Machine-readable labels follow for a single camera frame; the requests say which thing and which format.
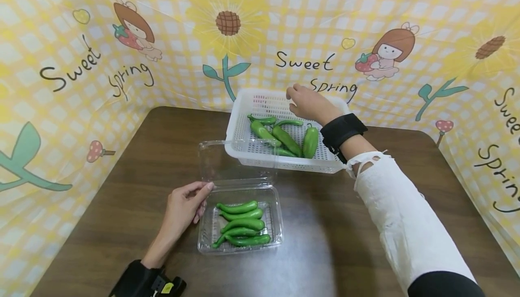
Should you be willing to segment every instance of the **white plastic basket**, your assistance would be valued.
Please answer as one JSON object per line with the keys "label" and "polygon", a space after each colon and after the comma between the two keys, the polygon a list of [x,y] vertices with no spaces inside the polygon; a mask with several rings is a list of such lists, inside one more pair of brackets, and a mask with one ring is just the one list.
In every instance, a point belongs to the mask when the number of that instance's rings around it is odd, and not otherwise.
{"label": "white plastic basket", "polygon": [[[343,112],[346,113],[348,111],[347,103],[341,98],[334,96],[327,98]],[[304,120],[298,118],[289,110],[289,103],[290,102],[285,98],[285,92],[256,88],[242,89],[239,91],[235,104],[233,105],[231,118],[229,119],[226,131],[226,140],[247,140],[256,138],[256,135],[251,132],[251,122],[247,118],[247,115],[251,113],[257,118],[276,116],[278,120]],[[283,129],[288,132],[301,147],[305,131],[308,128],[308,123],[321,130],[321,126],[316,122],[309,120],[304,120],[304,122],[304,126],[283,126]],[[345,169],[345,165],[324,146],[321,133],[319,136],[318,149],[316,150],[314,158],[307,159],[279,156],[277,168],[329,174]],[[268,157],[268,155],[273,154],[273,149],[267,144],[261,146],[251,144],[247,147],[238,144],[226,145],[225,148],[229,156],[239,159],[243,165],[262,167],[264,164],[273,164],[272,156]]]}

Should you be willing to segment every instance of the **left hand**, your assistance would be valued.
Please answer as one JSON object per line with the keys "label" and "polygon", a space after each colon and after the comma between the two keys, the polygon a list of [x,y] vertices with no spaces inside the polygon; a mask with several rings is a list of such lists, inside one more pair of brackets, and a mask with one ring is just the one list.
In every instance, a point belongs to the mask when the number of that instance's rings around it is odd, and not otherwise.
{"label": "left hand", "polygon": [[189,224],[198,223],[204,214],[206,198],[213,186],[213,183],[194,182],[172,191],[168,196],[161,229],[141,260],[144,266],[152,269],[164,264],[170,249]]}
{"label": "left hand", "polygon": [[192,221],[198,223],[212,189],[213,183],[194,182],[172,191],[159,233],[175,241]]}

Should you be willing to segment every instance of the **wrist device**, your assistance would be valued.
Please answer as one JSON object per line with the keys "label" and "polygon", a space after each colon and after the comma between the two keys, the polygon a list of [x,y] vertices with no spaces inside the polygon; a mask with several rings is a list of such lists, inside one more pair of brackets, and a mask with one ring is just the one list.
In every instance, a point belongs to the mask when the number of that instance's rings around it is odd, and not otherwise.
{"label": "wrist device", "polygon": [[327,123],[321,129],[321,135],[324,137],[323,143],[331,153],[338,156],[343,164],[346,164],[345,156],[341,153],[339,147],[350,137],[355,135],[363,135],[368,131],[367,127],[353,113],[340,116]]}
{"label": "wrist device", "polygon": [[124,271],[109,297],[179,297],[186,283],[179,277],[169,280],[164,267],[148,269],[141,260],[134,260]]}

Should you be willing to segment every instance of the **white arm sleeve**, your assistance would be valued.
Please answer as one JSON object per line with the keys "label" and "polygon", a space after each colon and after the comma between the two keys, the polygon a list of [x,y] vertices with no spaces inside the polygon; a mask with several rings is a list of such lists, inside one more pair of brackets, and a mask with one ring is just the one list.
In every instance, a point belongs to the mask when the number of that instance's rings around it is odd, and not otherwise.
{"label": "white arm sleeve", "polygon": [[475,281],[459,250],[423,195],[389,156],[372,151],[348,161],[373,163],[358,174],[354,189],[365,202],[394,273],[403,289],[424,273],[449,271]]}

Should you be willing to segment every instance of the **green pepper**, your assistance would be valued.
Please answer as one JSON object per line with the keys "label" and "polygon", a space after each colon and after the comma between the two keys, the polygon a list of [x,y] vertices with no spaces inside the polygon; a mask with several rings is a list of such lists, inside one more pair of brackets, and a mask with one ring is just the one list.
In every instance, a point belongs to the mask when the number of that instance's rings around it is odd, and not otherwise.
{"label": "green pepper", "polygon": [[280,140],[285,145],[285,147],[287,147],[289,151],[291,151],[291,153],[295,154],[298,157],[302,156],[302,149],[300,148],[300,146],[298,146],[294,139],[292,139],[291,135],[288,134],[284,129],[282,129],[279,126],[275,126],[273,128],[273,136],[276,139]]}
{"label": "green pepper", "polygon": [[232,243],[234,246],[243,247],[267,244],[268,242],[271,242],[271,236],[265,234],[250,238],[234,238],[230,235],[226,235],[226,240]]}
{"label": "green pepper", "polygon": [[303,139],[303,156],[305,158],[312,158],[316,153],[316,149],[318,148],[318,129],[313,127],[311,123],[307,128],[307,132],[305,132],[305,137]]}
{"label": "green pepper", "polygon": [[226,235],[232,236],[232,237],[241,237],[241,236],[252,237],[252,236],[259,235],[259,233],[260,233],[259,231],[255,231],[254,229],[245,228],[245,227],[232,228],[232,229],[229,229],[229,231],[220,235],[220,237],[217,239],[217,241],[215,243],[213,243],[212,247],[214,249],[218,249],[219,246],[222,245],[222,243],[224,243],[224,241],[226,240]]}
{"label": "green pepper", "polygon": [[282,126],[282,125],[302,126],[303,125],[303,121],[302,120],[282,120],[282,121],[278,122],[276,125],[277,126]]}
{"label": "green pepper", "polygon": [[282,145],[280,140],[277,140],[275,137],[273,137],[273,135],[269,132],[269,130],[267,130],[264,127],[264,125],[260,123],[259,120],[254,120],[253,122],[251,122],[251,130],[253,130],[255,135],[259,136],[260,139],[273,139],[273,140],[275,140],[274,141],[274,146],[275,147],[280,147]]}
{"label": "green pepper", "polygon": [[285,157],[298,157],[296,156],[295,154],[291,153],[290,151],[288,150],[285,150],[283,148],[277,148],[275,147],[274,148],[274,152],[278,155],[278,156],[285,156]]}
{"label": "green pepper", "polygon": [[231,207],[229,205],[224,205],[224,204],[217,204],[217,208],[219,208],[220,210],[222,210],[224,212],[233,214],[233,215],[250,212],[258,207],[259,207],[259,203],[254,200],[246,202],[245,204],[234,205],[233,207]]}
{"label": "green pepper", "polygon": [[270,116],[269,118],[259,119],[259,118],[255,118],[252,114],[250,114],[250,115],[247,116],[247,118],[249,120],[251,120],[251,122],[258,121],[258,122],[260,122],[263,125],[274,125],[274,123],[276,123],[276,117],[275,116]]}
{"label": "green pepper", "polygon": [[229,229],[236,228],[236,227],[246,227],[250,229],[254,229],[255,231],[261,231],[265,228],[265,222],[261,221],[260,219],[252,219],[252,218],[243,218],[243,219],[236,219],[230,221],[225,228],[220,229],[220,233],[225,233],[229,231]]}
{"label": "green pepper", "polygon": [[220,215],[224,217],[227,221],[233,221],[235,219],[242,219],[242,218],[254,218],[254,219],[260,219],[261,216],[264,215],[264,211],[260,208],[256,208],[253,211],[242,213],[239,215],[233,215],[230,213],[227,213],[225,211],[220,211]]}

